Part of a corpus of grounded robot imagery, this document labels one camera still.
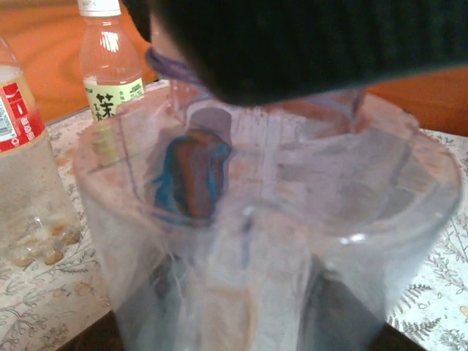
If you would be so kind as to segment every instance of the bottle cap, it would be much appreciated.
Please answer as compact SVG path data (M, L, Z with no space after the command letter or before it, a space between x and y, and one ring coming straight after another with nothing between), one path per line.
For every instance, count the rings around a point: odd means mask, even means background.
M85 17L112 17L122 13L118 0L78 0L78 8Z

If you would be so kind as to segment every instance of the white tablecloth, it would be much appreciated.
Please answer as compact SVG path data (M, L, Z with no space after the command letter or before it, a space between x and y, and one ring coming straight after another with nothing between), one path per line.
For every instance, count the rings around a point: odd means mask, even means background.
M157 83L166 86L166 82ZM85 110L48 127L59 172L83 226L83 239L55 266L23 270L0 261L0 351L55 350L110 311L104 279L71 168ZM453 153L468 182L468 138L428 132ZM468 200L443 230L388 322L428 351L468 350Z

